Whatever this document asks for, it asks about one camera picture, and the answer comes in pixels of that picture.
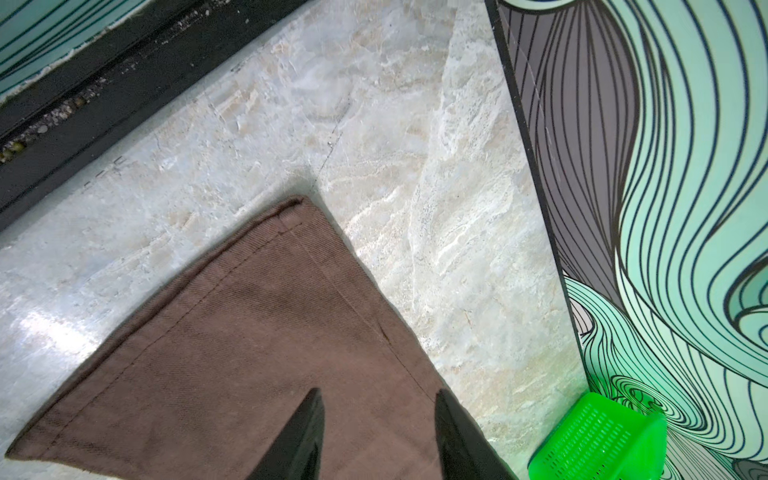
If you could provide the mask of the green plastic basket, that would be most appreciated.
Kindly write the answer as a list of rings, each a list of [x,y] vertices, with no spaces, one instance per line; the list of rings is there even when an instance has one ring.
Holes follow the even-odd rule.
[[[650,480],[662,476],[667,421],[597,393],[583,395],[536,450],[531,479]]]

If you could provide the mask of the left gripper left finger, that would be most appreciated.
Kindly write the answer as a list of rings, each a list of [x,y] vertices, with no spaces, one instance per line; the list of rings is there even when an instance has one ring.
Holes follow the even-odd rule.
[[[321,390],[312,388],[247,479],[317,480],[324,433]]]

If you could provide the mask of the black side floor rail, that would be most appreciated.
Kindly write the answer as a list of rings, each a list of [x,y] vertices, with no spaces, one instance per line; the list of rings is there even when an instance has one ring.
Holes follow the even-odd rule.
[[[1,105],[1,226],[300,5],[151,1],[12,95]]]

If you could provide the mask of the brown trousers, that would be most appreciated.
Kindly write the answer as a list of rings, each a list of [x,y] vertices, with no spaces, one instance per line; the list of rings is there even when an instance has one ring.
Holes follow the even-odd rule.
[[[122,479],[243,479],[312,389],[324,479],[438,479],[444,381],[308,198],[251,219],[120,325],[7,457]]]

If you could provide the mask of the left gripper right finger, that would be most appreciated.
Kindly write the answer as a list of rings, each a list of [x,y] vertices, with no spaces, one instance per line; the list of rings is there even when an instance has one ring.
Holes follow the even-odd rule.
[[[446,388],[435,400],[435,431],[445,480],[517,480],[472,416]]]

